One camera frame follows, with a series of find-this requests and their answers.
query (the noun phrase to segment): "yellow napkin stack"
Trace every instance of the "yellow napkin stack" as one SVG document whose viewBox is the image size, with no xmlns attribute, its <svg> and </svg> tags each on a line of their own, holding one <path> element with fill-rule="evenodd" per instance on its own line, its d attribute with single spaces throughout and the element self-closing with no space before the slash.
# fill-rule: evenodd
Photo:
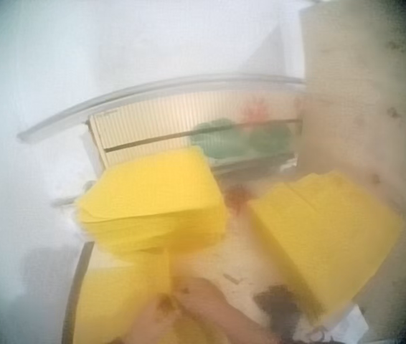
<svg viewBox="0 0 406 344">
<path fill-rule="evenodd" d="M 119 257 L 214 244 L 227 219 L 219 187 L 196 147 L 109 168 L 78 206 L 87 232 Z"/>
<path fill-rule="evenodd" d="M 144 305 L 169 294 L 169 258 L 163 250 L 129 254 L 125 264 L 87 271 L 77 302 L 74 344 L 103 344 L 126 334 Z M 216 335 L 184 316 L 160 344 L 214 344 Z"/>
<path fill-rule="evenodd" d="M 402 226 L 400 217 L 337 172 L 279 184 L 249 208 L 313 323 L 340 311 L 360 291 Z"/>
</svg>

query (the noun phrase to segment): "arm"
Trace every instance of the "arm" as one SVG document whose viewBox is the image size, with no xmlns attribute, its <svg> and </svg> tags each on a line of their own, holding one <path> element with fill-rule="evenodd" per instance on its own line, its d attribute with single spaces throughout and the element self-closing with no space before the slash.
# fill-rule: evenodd
<svg viewBox="0 0 406 344">
<path fill-rule="evenodd" d="M 186 311 L 213 324 L 233 344 L 280 344 L 274 334 L 231 306 L 205 279 L 181 281 L 175 297 Z"/>
</svg>

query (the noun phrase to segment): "concrete wall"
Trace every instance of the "concrete wall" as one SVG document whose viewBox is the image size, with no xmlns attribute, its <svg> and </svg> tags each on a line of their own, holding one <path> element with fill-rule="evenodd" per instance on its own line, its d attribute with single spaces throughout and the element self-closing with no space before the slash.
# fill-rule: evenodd
<svg viewBox="0 0 406 344">
<path fill-rule="evenodd" d="M 50 206 L 46 183 L 47 167 L 64 164 L 60 154 L 70 147 L 39 151 L 16 134 L 143 82 L 238 70 L 284 73 L 278 26 L 288 16 L 285 3 L 0 1 L 0 343 L 60 341 L 82 244 L 67 217 Z"/>
</svg>

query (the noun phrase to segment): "green object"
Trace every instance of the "green object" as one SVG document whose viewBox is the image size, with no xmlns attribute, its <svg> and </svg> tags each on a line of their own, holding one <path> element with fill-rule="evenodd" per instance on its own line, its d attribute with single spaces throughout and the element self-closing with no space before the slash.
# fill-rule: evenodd
<svg viewBox="0 0 406 344">
<path fill-rule="evenodd" d="M 286 153 L 290 148 L 292 134 L 285 124 L 270 124 L 252 129 L 249 142 L 259 153 Z"/>
<path fill-rule="evenodd" d="M 224 129 L 191 135 L 190 142 L 198 145 L 210 158 L 231 158 L 242 156 L 247 152 L 248 146 L 243 133 L 234 122 L 227 118 L 198 124 L 193 130 L 216 130 L 218 128 Z"/>
</svg>

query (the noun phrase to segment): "hand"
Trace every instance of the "hand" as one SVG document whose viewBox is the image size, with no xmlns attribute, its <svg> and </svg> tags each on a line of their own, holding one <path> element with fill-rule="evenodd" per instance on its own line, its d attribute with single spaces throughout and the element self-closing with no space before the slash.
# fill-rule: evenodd
<svg viewBox="0 0 406 344">
<path fill-rule="evenodd" d="M 180 316 L 168 295 L 158 295 L 139 313 L 130 331 L 123 338 L 125 344 L 156 344 L 169 332 Z"/>
<path fill-rule="evenodd" d="M 211 320 L 215 315 L 230 307 L 224 294 L 204 278 L 178 279 L 174 296 L 191 315 Z"/>
</svg>

